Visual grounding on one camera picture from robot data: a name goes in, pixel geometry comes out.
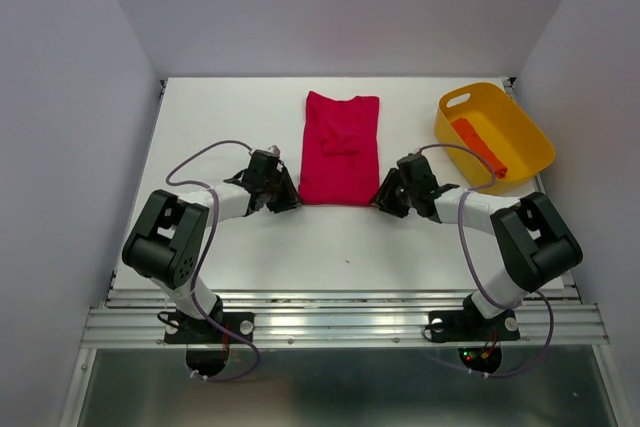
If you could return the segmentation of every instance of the purple cable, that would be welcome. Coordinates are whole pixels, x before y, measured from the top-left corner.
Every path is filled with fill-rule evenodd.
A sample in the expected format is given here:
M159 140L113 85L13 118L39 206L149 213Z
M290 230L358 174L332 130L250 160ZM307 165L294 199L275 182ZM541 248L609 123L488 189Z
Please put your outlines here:
M477 153L475 153L473 150L464 147L462 145L458 145L458 144L448 144L448 143L443 143L443 144L429 144L429 145L425 145L420 147L420 149L418 149L419 153L422 153L425 150L428 149L434 149L436 147L444 147L444 148L452 148L452 149L458 149L458 150L462 150L463 152L467 152L468 154L473 155L476 159L478 159L480 162L482 162L485 167L487 168L487 170L489 171L489 173L491 174L491 182L489 182L488 184L484 184L484 185L479 185L477 187L472 187L470 189L468 189L466 192L464 192L462 194L462 196L460 197L460 202L458 203L458 234L460 235L460 244L462 245L462 252L464 253L464 258L467 261L467 266L469 267L469 272L471 273L471 277L473 278L473 282L476 284L476 287L478 288L478 291L482 294L482 296L487 300L487 302L489 302L491 305L493 305L494 307L497 307L499 309L503 309L503 310L510 310L511 307L506 306L506 305L502 305L499 302L497 302L496 300L494 300L490 295L489 292L487 292L487 290L484 288L484 286L482 285L482 282L480 282L480 278L478 277L478 272L476 271L475 266L473 265L473 261L471 260L471 253L469 252L469 246L467 245L467 238L464 235L464 203L467 200L467 197L472 193L475 192L477 190L480 189L486 189L488 187L492 187L495 183L496 183L496 172L493 169L493 167L491 166L491 164L489 162L487 162L487 160L478 155ZM524 365L523 367L520 367L519 369L516 369L514 371L511 372L505 372L503 374L501 373L497 373L497 374L484 374L484 373L480 373L478 372L479 375L486 375L488 377L494 377L494 378L507 378L507 377L513 377L515 375L521 374L523 372L526 372L527 370L535 367L536 365L538 365L542 359L544 358L544 356L547 354L547 350L549 348L549 345L551 345L551 339L553 338L553 331L555 328L555 317L553 315L553 308L551 307L551 304L549 303L549 299L547 299L547 297L540 292L539 290L535 291L536 294L542 299L542 301L545 303L547 310L549 311L549 333L547 334L547 339L545 340L544 345L542 346L542 349L540 349L540 352L538 353L538 355L535 357L535 359L533 359L530 363ZM450 367L454 367L456 369L461 369L461 370L465 370L463 367L457 366L457 365L453 365L453 364L449 364L447 362L443 362L439 359L437 359L439 363L441 364L446 364Z
M211 187L209 184L207 184L205 182L201 182L199 180L181 180L179 182L174 182L173 180L171 180L171 178L180 169L182 169L185 165L187 165L188 163L193 161L195 158L201 156L205 152L210 151L214 147L218 147L219 145L224 145L224 144L240 145L240 146L244 147L245 149L251 151L251 147L249 145L245 144L244 142L240 142L239 140L221 140L219 142L215 142L215 143L205 147L204 149L196 152L195 154L193 154L192 156L190 156L186 160L180 162L180 164L178 164L177 167L175 167L171 172L169 172L167 174L167 177L164 180L167 185L170 185L172 187L180 187L182 185L194 185L196 187L202 187L203 189L205 189L207 192L209 192L211 194L211 197L213 198L213 219L212 219L212 222L211 222L211 231L209 232L209 237L207 238L207 242L205 243L204 248L202 249L202 254L200 255L200 258L198 259L198 263L196 264L196 269L193 272L193 276L191 277L191 286L190 286L191 300L193 301L193 305L195 305L195 307L198 310L198 312L200 312L200 315L202 315L202 317L207 322L209 322L209 324L211 324L214 328L216 328L218 331L222 332L223 334L228 335L232 339L235 339L238 342L249 346L251 348L251 350L253 350L255 352L255 354L256 354L256 360L251 365L251 367L249 367L244 372L241 372L241 373L239 373L237 375L233 375L231 377L226 377L226 378L223 378L223 379L218 379L218 378L215 378L215 377L206 377L205 378L205 376L202 376L202 375L200 375L199 373L197 373L197 372L195 372L193 370L191 371L192 375L194 375L197 378L199 378L200 380L204 380L206 382L229 382L231 380L240 379L241 377L244 377L245 375L253 372L255 370L255 368L258 366L258 364L260 363L260 351L258 350L258 348L252 342L240 337L239 335L231 332L228 329L225 329L222 325L220 325L215 320L213 320L209 316L209 313L206 312L202 308L202 306L200 305L200 302L198 302L198 299L196 298L195 289L196 289L196 282L198 280L198 275L200 274L200 269L202 268L202 264L204 263L204 259L207 257L207 253L209 252L209 249L211 248L211 243L213 242L213 237L215 236L216 228L218 227L218 217L220 215L220 201L219 201L219 198L218 198L218 194L215 191L215 189L213 187Z

